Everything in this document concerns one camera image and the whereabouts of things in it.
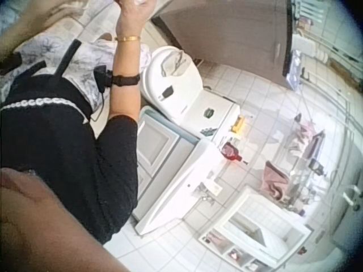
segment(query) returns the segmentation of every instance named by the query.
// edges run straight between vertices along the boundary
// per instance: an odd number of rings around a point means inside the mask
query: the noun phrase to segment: toilet lid
[[[203,83],[199,71],[194,63],[191,63],[187,71],[181,76],[162,76],[163,61],[178,48],[165,46],[159,48],[153,54],[150,65],[142,74],[142,88],[151,102],[173,121],[181,121],[188,109],[194,103],[203,89]],[[174,93],[164,99],[162,93],[172,87]]]

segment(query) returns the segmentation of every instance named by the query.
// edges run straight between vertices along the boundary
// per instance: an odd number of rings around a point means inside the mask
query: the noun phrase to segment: red bottle
[[[226,143],[222,148],[222,155],[228,160],[242,161],[242,157],[239,156],[239,151],[230,142]]]

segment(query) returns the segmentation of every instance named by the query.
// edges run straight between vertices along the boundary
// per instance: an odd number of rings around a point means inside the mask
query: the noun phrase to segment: bathroom shelf
[[[206,239],[210,233],[217,235],[212,239],[218,245]],[[270,272],[281,267],[310,235],[311,230],[247,186],[230,208],[203,230],[199,241],[240,271]]]

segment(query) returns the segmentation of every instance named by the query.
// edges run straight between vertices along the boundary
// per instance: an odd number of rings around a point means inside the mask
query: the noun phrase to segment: skin
[[[74,11],[62,10],[64,0],[32,0],[20,20],[1,38],[0,62],[21,43]],[[156,0],[136,6],[121,0],[117,35],[139,36]],[[114,74],[139,73],[140,42],[120,42]],[[127,115],[138,120],[137,86],[113,86],[109,117]],[[120,271],[127,269],[113,258],[63,207],[35,175],[1,170],[1,266],[5,271]]]
[[[134,0],[124,0],[119,3],[122,15],[119,18],[116,33],[118,37],[139,36],[156,6],[156,0],[148,0],[137,6]],[[113,63],[113,75],[134,77],[140,70],[139,41],[119,42]],[[111,119],[117,115],[126,115],[138,121],[141,108],[141,94],[138,86],[111,88],[110,113]]]

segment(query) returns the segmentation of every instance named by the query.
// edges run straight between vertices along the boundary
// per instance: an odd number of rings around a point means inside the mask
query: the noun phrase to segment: flush button
[[[204,117],[207,119],[211,119],[211,117],[214,115],[214,109],[208,108],[205,112],[204,112]]]

